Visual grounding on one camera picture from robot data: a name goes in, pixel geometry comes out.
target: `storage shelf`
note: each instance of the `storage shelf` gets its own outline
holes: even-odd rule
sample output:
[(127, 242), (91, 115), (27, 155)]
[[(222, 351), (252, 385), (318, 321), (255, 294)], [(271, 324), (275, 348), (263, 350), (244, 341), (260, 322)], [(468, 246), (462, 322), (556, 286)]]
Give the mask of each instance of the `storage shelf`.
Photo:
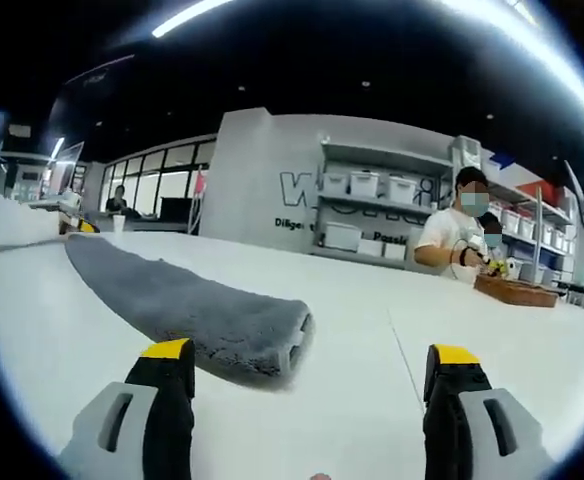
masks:
[[(532, 195), (528, 195), (527, 193), (522, 192), (518, 188), (505, 187), (498, 183), (490, 182), (488, 191), (490, 194), (500, 200), (512, 203), (531, 212), (536, 211), (536, 198), (534, 198)], [(564, 212), (560, 211), (558, 208), (553, 207), (552, 205), (548, 205), (545, 202), (543, 202), (543, 217), (547, 218), (550, 220), (550, 222), (556, 225), (573, 224), (573, 222)]]
[[(508, 232), (507, 230), (503, 230), (503, 236), (509, 237), (511, 239), (514, 239), (514, 240), (518, 240), (518, 241), (523, 242), (523, 243), (527, 243), (528, 245), (532, 245), (532, 246), (536, 245), (536, 242), (534, 240), (530, 240), (529, 238), (523, 237), (517, 233)], [(545, 245), (544, 243), (541, 243), (541, 249), (547, 250), (548, 252), (552, 252), (556, 255), (561, 255), (561, 256), (568, 255), (566, 252), (559, 250), (558, 248), (554, 248), (550, 245)]]
[(408, 152), (406, 150), (379, 150), (362, 145), (321, 143), (326, 160), (356, 165), (394, 168), (412, 173), (443, 176), (452, 170), (452, 162)]
[(339, 205), (355, 205), (358, 207), (370, 207), (381, 211), (394, 211), (394, 212), (409, 212), (417, 215), (429, 216), (434, 213), (430, 207), (422, 207), (421, 205), (415, 205), (412, 203), (395, 203), (384, 198), (366, 198), (366, 197), (353, 197), (347, 194), (327, 194), (319, 192), (319, 199), (327, 203), (339, 204)]
[(332, 258), (334, 260), (344, 260), (347, 262), (363, 263), (365, 265), (374, 265), (376, 267), (395, 268), (405, 270), (405, 260), (392, 260), (385, 257), (375, 257), (362, 253), (348, 252), (334, 248), (312, 247), (310, 255), (317, 257)]

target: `gray microfiber towel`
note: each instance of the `gray microfiber towel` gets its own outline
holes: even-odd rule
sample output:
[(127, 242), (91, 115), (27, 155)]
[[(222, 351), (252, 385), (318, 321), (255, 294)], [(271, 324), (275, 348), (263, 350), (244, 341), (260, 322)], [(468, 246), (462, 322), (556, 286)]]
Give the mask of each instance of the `gray microfiber towel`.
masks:
[(231, 288), (100, 237), (72, 235), (65, 250), (85, 283), (121, 318), (156, 342), (193, 339), (197, 365), (213, 373), (286, 377), (309, 340), (312, 317), (302, 301)]

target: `black ceiling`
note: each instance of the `black ceiling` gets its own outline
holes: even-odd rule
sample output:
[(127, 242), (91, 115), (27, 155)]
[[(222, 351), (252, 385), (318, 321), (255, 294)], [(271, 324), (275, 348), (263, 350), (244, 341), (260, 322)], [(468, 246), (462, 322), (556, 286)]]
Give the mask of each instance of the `black ceiling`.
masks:
[[(86, 141), (84, 159), (110, 161), (265, 106), (464, 134), (550, 180), (564, 178), (553, 156), (584, 178), (583, 109), (502, 35), (435, 0), (235, 0), (162, 39), (151, 30), (192, 2), (23, 3), (4, 28), (19, 48), (0, 56), (0, 102), (41, 153), (64, 135)], [(584, 61), (584, 0), (543, 3)]]

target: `wooden tray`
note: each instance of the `wooden tray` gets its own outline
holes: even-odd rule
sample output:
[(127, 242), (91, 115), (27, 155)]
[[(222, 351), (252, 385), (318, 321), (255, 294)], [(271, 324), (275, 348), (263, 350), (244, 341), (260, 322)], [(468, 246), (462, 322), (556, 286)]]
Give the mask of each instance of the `wooden tray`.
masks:
[(558, 298), (556, 293), (548, 292), (542, 287), (486, 275), (476, 277), (474, 288), (510, 305), (553, 308)]

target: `face mask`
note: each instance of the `face mask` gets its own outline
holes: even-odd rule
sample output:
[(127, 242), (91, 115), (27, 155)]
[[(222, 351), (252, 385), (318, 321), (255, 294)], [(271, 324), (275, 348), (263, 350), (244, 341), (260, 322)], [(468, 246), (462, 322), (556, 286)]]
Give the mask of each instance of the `face mask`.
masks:
[(487, 193), (461, 193), (461, 207), (471, 217), (480, 217), (488, 211), (490, 196)]
[(490, 248), (496, 248), (501, 245), (501, 234), (499, 233), (486, 233), (483, 237), (485, 238), (485, 244)]

